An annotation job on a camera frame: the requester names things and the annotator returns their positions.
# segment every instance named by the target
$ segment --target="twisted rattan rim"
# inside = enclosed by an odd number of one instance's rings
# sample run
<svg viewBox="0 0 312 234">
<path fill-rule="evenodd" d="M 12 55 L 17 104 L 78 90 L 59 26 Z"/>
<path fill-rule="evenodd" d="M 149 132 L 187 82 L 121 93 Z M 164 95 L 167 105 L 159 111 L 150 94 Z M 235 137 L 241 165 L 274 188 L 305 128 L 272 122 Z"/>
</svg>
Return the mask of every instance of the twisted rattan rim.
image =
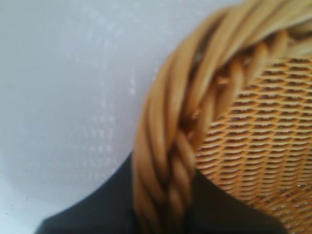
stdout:
<svg viewBox="0 0 312 234">
<path fill-rule="evenodd" d="M 288 57 L 312 57 L 312 0 L 247 0 L 219 10 L 169 55 L 146 98 L 133 154 L 143 233 L 178 230 L 211 122 L 275 59 Z"/>
</svg>

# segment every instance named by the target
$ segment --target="black surface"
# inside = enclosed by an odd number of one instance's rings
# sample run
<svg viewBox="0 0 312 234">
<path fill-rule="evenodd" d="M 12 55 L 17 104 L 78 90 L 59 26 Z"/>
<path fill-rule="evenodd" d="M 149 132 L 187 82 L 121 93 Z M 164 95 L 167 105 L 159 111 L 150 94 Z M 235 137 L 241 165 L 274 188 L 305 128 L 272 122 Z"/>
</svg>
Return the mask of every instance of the black surface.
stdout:
<svg viewBox="0 0 312 234">
<path fill-rule="evenodd" d="M 42 222 L 36 234 L 134 234 L 131 156 L 93 194 Z M 286 234 L 280 222 L 227 195 L 197 171 L 187 234 Z"/>
</svg>

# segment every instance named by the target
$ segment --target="woven wicker pattern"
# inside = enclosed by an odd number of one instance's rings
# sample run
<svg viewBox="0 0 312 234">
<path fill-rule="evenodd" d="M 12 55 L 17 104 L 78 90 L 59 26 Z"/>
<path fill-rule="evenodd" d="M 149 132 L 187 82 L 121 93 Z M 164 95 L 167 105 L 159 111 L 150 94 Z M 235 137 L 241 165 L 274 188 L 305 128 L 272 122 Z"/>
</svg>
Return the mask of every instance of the woven wicker pattern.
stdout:
<svg viewBox="0 0 312 234">
<path fill-rule="evenodd" d="M 283 58 L 297 60 L 272 67 Z M 312 0 L 246 0 L 221 9 L 168 56 L 146 98 L 133 153 L 142 233 L 180 233 L 203 141 L 197 166 L 220 187 L 282 217 L 291 230 L 310 226 L 302 203 L 311 178 L 311 60 L 303 60 L 310 58 Z M 289 190 L 298 193 L 280 202 Z"/>
<path fill-rule="evenodd" d="M 220 188 L 290 233 L 311 233 L 312 59 L 266 69 L 214 121 L 198 154 L 197 168 Z"/>
</svg>

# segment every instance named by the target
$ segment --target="wicker basket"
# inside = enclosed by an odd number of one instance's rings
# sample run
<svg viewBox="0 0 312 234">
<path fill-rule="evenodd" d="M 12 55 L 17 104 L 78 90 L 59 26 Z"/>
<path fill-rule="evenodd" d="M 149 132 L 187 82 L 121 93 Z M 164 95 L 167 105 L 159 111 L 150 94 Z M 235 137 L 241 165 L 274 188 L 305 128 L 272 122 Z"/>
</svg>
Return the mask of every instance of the wicker basket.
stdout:
<svg viewBox="0 0 312 234">
<path fill-rule="evenodd" d="M 181 221 L 195 166 L 290 233 L 312 233 L 312 0 L 222 9 L 170 54 L 134 150 L 142 232 Z"/>
</svg>

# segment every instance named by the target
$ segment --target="white wall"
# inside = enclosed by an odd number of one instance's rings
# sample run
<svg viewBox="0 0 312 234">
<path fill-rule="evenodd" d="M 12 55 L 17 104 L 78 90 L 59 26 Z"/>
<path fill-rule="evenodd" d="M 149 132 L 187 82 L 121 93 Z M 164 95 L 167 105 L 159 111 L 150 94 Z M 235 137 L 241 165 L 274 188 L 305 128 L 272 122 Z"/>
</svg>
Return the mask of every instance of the white wall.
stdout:
<svg viewBox="0 0 312 234">
<path fill-rule="evenodd" d="M 164 58 L 237 1 L 0 0 L 0 233 L 32 233 L 99 187 Z"/>
</svg>

